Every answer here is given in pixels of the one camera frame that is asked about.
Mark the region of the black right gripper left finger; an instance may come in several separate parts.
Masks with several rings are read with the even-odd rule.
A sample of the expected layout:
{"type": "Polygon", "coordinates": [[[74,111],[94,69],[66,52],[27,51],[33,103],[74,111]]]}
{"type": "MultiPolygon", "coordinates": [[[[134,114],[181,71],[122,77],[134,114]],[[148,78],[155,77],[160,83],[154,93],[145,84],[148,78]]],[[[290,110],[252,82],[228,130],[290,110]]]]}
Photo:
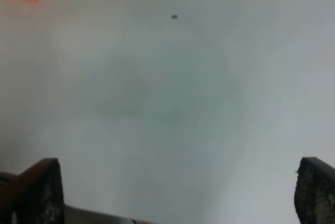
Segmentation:
{"type": "Polygon", "coordinates": [[[58,159],[42,159],[20,174],[1,172],[1,223],[64,223],[58,159]]]}

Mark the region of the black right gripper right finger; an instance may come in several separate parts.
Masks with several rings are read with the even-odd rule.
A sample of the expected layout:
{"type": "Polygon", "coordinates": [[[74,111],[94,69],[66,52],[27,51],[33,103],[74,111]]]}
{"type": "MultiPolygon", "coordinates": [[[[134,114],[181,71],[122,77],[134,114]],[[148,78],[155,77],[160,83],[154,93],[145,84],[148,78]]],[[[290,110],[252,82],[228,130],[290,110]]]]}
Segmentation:
{"type": "Polygon", "coordinates": [[[301,224],[334,223],[334,167],[303,157],[297,170],[294,206],[301,224]]]}

